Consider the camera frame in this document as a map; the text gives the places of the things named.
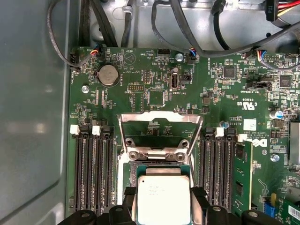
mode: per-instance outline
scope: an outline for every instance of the white label sticker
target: white label sticker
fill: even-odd
[[[256,119],[244,119],[244,130],[256,131]]]
[[[300,220],[300,211],[294,209],[292,206],[289,205],[289,214],[296,218],[297,220]]]

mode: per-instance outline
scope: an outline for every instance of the screw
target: screw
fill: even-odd
[[[218,206],[215,206],[215,207],[213,207],[212,209],[213,209],[214,211],[217,211],[217,212],[220,212],[220,211],[221,211],[221,208],[218,207]]]
[[[90,88],[88,87],[88,85],[84,85],[84,86],[81,87],[81,91],[84,94],[87,94],[90,91]]]
[[[129,153],[129,158],[130,158],[131,160],[136,160],[137,157],[138,157],[137,152],[132,151],[132,152]]]
[[[89,217],[89,216],[90,216],[89,213],[83,213],[83,214],[81,215],[81,217]]]
[[[256,212],[249,212],[248,215],[251,217],[258,217],[258,214]]]
[[[273,155],[271,156],[271,161],[272,161],[272,162],[278,162],[279,160],[280,160],[279,155],[273,154]]]
[[[183,54],[181,54],[181,53],[176,54],[175,59],[178,62],[182,62],[183,61]]]
[[[177,153],[176,154],[176,160],[182,162],[184,160],[184,154],[183,153]]]

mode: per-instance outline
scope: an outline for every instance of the ram slot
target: ram slot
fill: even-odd
[[[208,201],[211,204],[213,199],[213,174],[214,174],[214,148],[215,143],[213,136],[206,136],[205,137],[205,171],[204,171],[204,189],[208,194]]]
[[[214,162],[214,201],[212,204],[219,205],[223,198],[223,152],[224,139],[217,137],[215,139],[215,162]]]
[[[83,139],[77,136],[76,149],[75,149],[75,189],[74,189],[75,211],[81,209],[82,144],[83,144]]]
[[[83,171],[83,192],[82,192],[82,206],[83,209],[89,208],[89,193],[90,193],[90,183],[89,183],[89,164],[90,164],[90,139],[85,136],[82,141],[82,171]]]
[[[111,206],[113,193],[113,141],[112,136],[108,135],[104,141],[106,142],[106,173],[105,173],[105,206]]]
[[[233,155],[235,152],[235,137],[226,138],[224,150],[224,180],[223,180],[223,206],[231,208],[232,178],[233,178]]]
[[[97,153],[96,153],[96,214],[100,216],[103,211],[103,139],[99,138],[97,140]]]
[[[200,141],[199,152],[199,186],[204,188],[204,173],[205,173],[205,140]]]
[[[97,141],[98,137],[93,136],[90,138],[89,143],[89,194],[88,194],[88,209],[95,210],[95,183],[94,177],[96,174],[95,165],[96,165],[96,152],[97,152]]]

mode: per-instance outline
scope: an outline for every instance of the yellow wire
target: yellow wire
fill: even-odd
[[[290,10],[293,9],[293,8],[295,8],[295,6],[294,6],[294,7],[287,8],[287,9],[281,11],[280,13],[278,13],[278,17],[282,16],[283,14],[287,13],[288,11],[290,11]]]
[[[259,62],[261,61],[261,59],[259,58],[259,51],[257,51],[257,59]]]

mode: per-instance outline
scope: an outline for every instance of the motherboard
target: motherboard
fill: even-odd
[[[72,59],[91,51],[76,48]],[[298,63],[281,54],[264,60],[279,67]],[[210,204],[238,216],[256,209],[300,224],[299,200],[291,197],[300,184],[299,75],[267,69],[244,54],[213,59],[105,48],[71,72],[66,215],[82,209],[101,215],[121,204],[125,187],[137,186],[144,167],[188,166],[191,185],[203,187]],[[165,112],[184,121],[120,120]],[[201,126],[192,118],[201,118]],[[189,146],[191,152],[187,161],[179,153],[176,160],[129,154],[124,161],[129,146]]]

